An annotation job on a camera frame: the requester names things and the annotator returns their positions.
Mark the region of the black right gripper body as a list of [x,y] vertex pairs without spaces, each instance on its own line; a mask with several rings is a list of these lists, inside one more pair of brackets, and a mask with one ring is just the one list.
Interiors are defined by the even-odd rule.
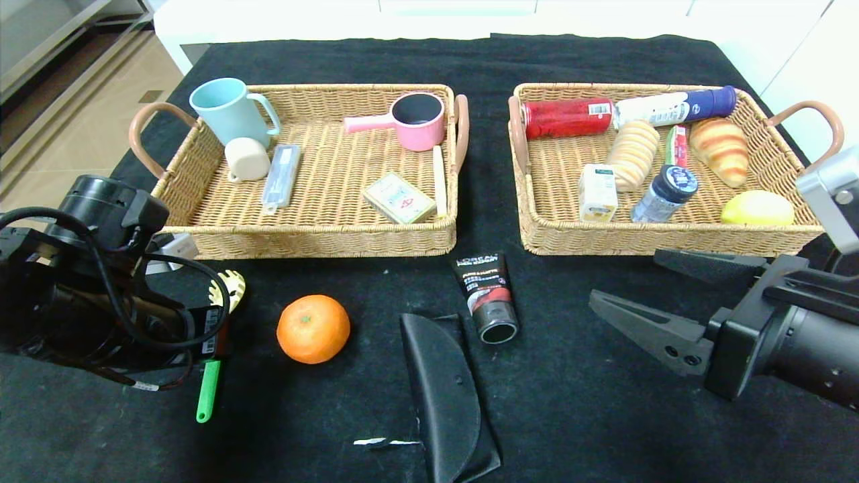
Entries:
[[709,391],[735,400],[752,377],[768,375],[857,411],[856,274],[779,256],[730,310]]

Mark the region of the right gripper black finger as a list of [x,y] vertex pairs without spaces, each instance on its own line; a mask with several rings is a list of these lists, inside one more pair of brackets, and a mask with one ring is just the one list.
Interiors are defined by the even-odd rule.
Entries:
[[718,337],[731,310],[721,307],[708,321],[670,314],[592,290],[595,314],[679,376],[717,377]]
[[768,259],[686,250],[656,250],[654,263],[708,284],[748,286],[768,267]]

